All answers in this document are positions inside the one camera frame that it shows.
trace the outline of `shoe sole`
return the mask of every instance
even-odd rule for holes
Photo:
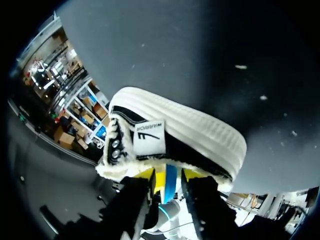
[[[191,107],[136,87],[118,91],[109,105],[133,111],[148,121],[165,120],[165,131],[225,169],[235,180],[247,144],[232,126]]]

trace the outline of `white sneaker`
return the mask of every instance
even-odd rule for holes
[[[163,164],[213,176],[219,189],[228,189],[245,159],[244,137],[225,122],[196,109],[136,88],[118,91],[109,105],[100,176],[121,181]],[[166,154],[136,155],[135,125],[165,120]]]

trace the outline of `shoe label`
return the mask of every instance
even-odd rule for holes
[[[136,124],[133,134],[133,151],[137,156],[165,154],[165,120]]]

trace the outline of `shoe eyelet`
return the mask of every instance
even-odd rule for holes
[[[116,147],[118,147],[119,143],[120,143],[120,141],[118,139],[113,141],[112,147],[115,149]]]
[[[112,158],[117,159],[120,156],[120,150],[115,150],[112,152]]]

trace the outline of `cardboard box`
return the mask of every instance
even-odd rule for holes
[[[94,123],[94,119],[90,117],[86,112],[84,114],[81,114],[81,116],[88,122],[88,124]]]
[[[60,142],[59,143],[62,147],[64,147],[65,149],[69,149],[69,150],[72,150],[72,145],[71,144],[67,144],[65,142]]]
[[[71,125],[74,126],[75,129],[77,129],[76,134],[79,135],[81,138],[83,138],[86,135],[87,129],[84,126],[78,124],[74,120],[71,122]]]
[[[96,105],[94,105],[93,111],[94,111],[101,119],[103,119],[103,118],[107,115],[107,112],[102,108],[102,106],[101,106],[99,103],[97,103]]]
[[[107,116],[105,117],[105,119],[102,121],[102,125],[105,126],[105,127],[108,127],[109,123],[110,123],[110,118],[109,118],[109,116],[107,115]]]
[[[80,146],[83,147],[85,150],[89,147],[82,138],[78,138],[76,141],[77,141],[77,142],[80,144]]]
[[[88,106],[92,106],[89,97],[86,96],[82,101],[83,101],[83,104],[86,105],[87,107],[88,107]]]
[[[59,143],[61,146],[67,149],[72,149],[71,144],[74,141],[75,137],[64,132],[61,126],[55,131],[53,135],[54,141]]]

